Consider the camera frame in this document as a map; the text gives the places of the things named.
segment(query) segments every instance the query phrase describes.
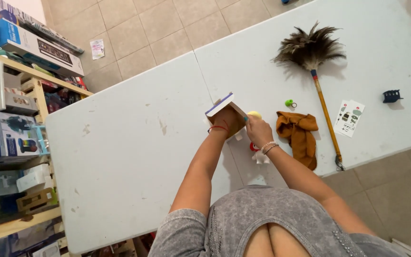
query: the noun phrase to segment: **person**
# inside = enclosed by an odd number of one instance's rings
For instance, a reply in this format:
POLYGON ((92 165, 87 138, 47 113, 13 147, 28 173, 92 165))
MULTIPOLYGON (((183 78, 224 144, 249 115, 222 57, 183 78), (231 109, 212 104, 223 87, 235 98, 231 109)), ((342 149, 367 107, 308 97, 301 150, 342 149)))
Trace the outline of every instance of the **person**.
MULTIPOLYGON (((210 206, 212 176, 237 114, 225 108, 190 163, 149 257, 406 257, 377 237, 321 178, 284 152, 266 155, 289 189, 250 185, 210 206)), ((264 120, 248 115, 259 148, 274 140, 264 120)))

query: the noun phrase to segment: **shelf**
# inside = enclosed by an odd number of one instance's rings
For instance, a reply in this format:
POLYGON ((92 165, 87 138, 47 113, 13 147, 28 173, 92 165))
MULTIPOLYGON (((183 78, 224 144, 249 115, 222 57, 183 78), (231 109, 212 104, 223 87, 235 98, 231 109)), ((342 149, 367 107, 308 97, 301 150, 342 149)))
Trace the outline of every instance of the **shelf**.
POLYGON ((50 219, 54 219, 60 216, 60 207, 56 207, 54 209, 33 215, 33 219, 30 221, 22 221, 20 219, 16 219, 10 222, 3 223, 0 225, 0 238, 6 237, 10 234, 22 231, 44 221, 48 221, 50 219))
POLYGON ((77 87, 77 86, 75 86, 75 85, 71 85, 71 84, 69 84, 69 83, 67 83, 67 82, 65 82, 65 81, 62 81, 62 80, 60 80, 60 79, 54 78, 54 77, 52 77, 52 76, 49 76, 49 75, 47 75, 47 74, 45 74, 45 73, 42 73, 42 72, 40 72, 40 71, 38 71, 38 70, 35 70, 35 69, 33 69, 33 68, 30 68, 30 67, 28 67, 28 66, 25 66, 25 65, 23 65, 23 64, 20 64, 20 63, 18 63, 18 62, 12 61, 12 60, 10 60, 10 59, 8 59, 8 58, 6 58, 6 57, 3 57, 3 56, 1 56, 1 55, 0 55, 0 62, 3 62, 3 63, 4 63, 4 66, 10 67, 10 68, 15 69, 15 70, 20 71, 20 72, 24 72, 24 73, 27 73, 27 74, 31 74, 31 75, 33 75, 33 76, 35 76, 35 77, 38 77, 38 78, 41 78, 41 79, 45 79, 45 80, 51 81, 52 83, 55 83, 55 84, 57 84, 57 85, 59 85, 59 86, 61 86, 61 87, 67 88, 67 89, 69 89, 69 90, 71 90, 71 91, 77 92, 77 93, 79 93, 79 94, 81 94, 81 95, 85 95, 85 96, 91 96, 91 95, 93 95, 93 93, 91 93, 91 92, 89 92, 89 91, 87 91, 87 90, 83 90, 83 89, 81 89, 81 88, 79 88, 79 87, 77 87))

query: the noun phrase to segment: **white toy figure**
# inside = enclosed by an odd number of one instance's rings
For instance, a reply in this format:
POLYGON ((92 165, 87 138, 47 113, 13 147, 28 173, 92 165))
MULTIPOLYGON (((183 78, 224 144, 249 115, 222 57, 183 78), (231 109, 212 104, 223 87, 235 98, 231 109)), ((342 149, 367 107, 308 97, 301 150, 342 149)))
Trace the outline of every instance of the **white toy figure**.
POLYGON ((254 143, 250 143, 250 149, 251 151, 255 152, 252 160, 256 160, 256 164, 270 163, 269 157, 264 155, 262 151, 260 151, 259 148, 255 146, 254 143))

